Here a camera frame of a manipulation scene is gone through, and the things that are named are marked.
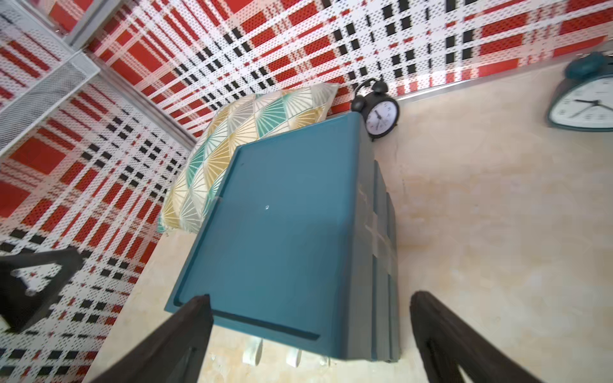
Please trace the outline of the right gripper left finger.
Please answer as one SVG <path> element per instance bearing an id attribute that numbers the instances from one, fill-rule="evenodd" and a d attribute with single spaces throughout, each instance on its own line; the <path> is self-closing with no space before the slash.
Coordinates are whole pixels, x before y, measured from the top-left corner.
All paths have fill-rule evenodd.
<path id="1" fill-rule="evenodd" d="M 210 296 L 196 296 L 94 381 L 197 382 L 213 324 Z"/>

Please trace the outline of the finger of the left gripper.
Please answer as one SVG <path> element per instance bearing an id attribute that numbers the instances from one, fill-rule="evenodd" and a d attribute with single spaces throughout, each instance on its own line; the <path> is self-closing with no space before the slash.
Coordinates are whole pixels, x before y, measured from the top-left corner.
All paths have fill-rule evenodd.
<path id="1" fill-rule="evenodd" d="M 1 320 L 8 330 L 21 333 L 44 319 L 62 289 L 83 265 L 83 256 L 73 247 L 3 256 Z M 57 271 L 41 282 L 27 278 L 31 271 L 38 271 L 40 267 L 55 267 Z"/>

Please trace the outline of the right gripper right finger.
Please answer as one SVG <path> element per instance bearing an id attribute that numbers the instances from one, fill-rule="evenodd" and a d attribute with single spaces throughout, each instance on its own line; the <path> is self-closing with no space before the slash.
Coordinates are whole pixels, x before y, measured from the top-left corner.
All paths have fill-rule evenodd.
<path id="1" fill-rule="evenodd" d="M 430 382 L 538 382 L 431 293 L 410 300 L 413 336 Z"/>

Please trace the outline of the teal three-drawer cabinet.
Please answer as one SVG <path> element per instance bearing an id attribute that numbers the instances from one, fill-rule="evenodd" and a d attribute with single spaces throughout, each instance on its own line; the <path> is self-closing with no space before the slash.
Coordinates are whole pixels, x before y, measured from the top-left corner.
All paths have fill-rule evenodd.
<path id="1" fill-rule="evenodd" d="M 333 359 L 400 358 L 394 205 L 358 113 L 237 148 L 166 303 Z"/>

